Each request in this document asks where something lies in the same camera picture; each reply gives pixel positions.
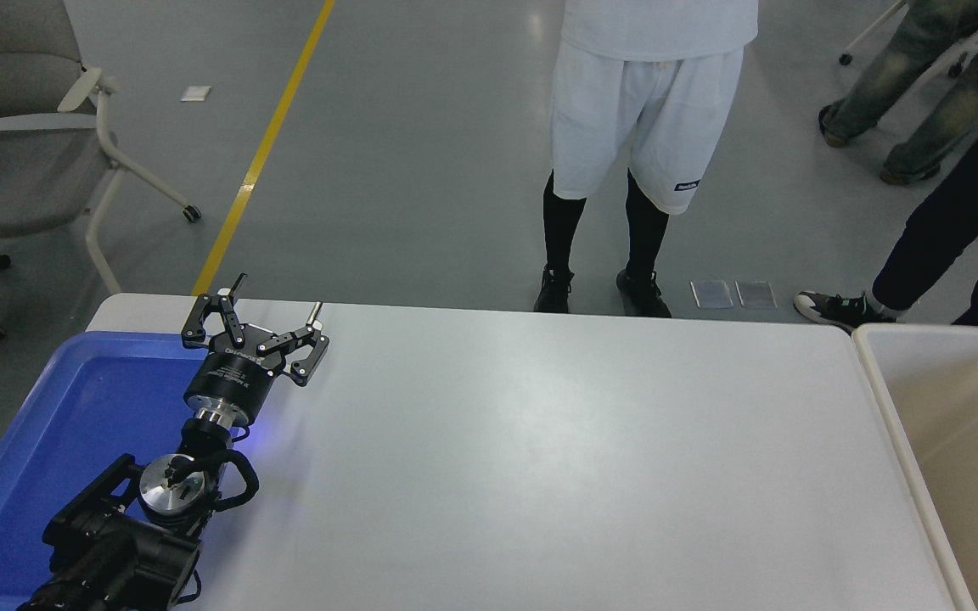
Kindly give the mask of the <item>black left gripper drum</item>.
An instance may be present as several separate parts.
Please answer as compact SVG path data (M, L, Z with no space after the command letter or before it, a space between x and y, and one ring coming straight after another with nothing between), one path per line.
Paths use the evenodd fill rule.
M255 422L276 378L286 367L286 356L275 351L259 355L259 345L276 338L272 330L244 325L244 345L237 347L232 334L222 332L210 339L207 356L191 379L183 401L193 409L217 403L237 410L237 422Z

